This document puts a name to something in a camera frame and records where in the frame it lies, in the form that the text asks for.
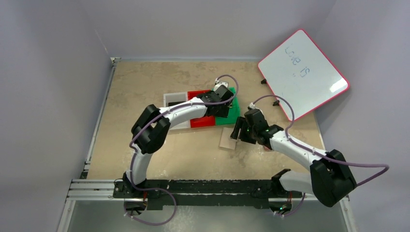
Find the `beige card holder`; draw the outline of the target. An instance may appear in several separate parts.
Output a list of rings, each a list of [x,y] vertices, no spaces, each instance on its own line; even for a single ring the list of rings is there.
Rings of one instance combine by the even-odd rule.
[[[220,137],[220,148],[226,148],[230,150],[235,150],[237,140],[231,138],[231,134],[234,131],[233,128],[223,128]]]

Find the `green plastic bin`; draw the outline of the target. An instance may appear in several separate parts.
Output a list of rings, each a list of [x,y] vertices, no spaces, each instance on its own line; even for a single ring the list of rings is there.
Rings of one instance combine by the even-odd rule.
[[[215,117],[215,125],[228,125],[235,124],[237,118],[240,116],[240,107],[237,97],[235,97],[230,104],[229,112],[227,117]]]

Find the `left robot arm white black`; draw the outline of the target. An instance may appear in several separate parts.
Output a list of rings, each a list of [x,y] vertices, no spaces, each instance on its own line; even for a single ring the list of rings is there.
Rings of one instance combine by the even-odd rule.
[[[133,155],[130,167],[123,175],[123,182],[128,190],[144,190],[139,184],[146,181],[151,157],[164,145],[171,128],[204,116],[227,117],[229,106],[236,95],[227,86],[217,85],[213,90],[171,107],[148,105],[131,129],[132,140],[129,147],[133,150]]]

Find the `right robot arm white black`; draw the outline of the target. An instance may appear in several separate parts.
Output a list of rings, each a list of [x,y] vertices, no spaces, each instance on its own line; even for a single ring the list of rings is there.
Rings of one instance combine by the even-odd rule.
[[[281,173],[278,182],[283,190],[312,194],[323,205],[332,207],[357,187],[341,152],[316,149],[287,134],[284,128],[269,125],[259,109],[251,109],[244,116],[239,116],[230,137],[263,145],[291,158],[309,171],[308,174],[294,171]]]

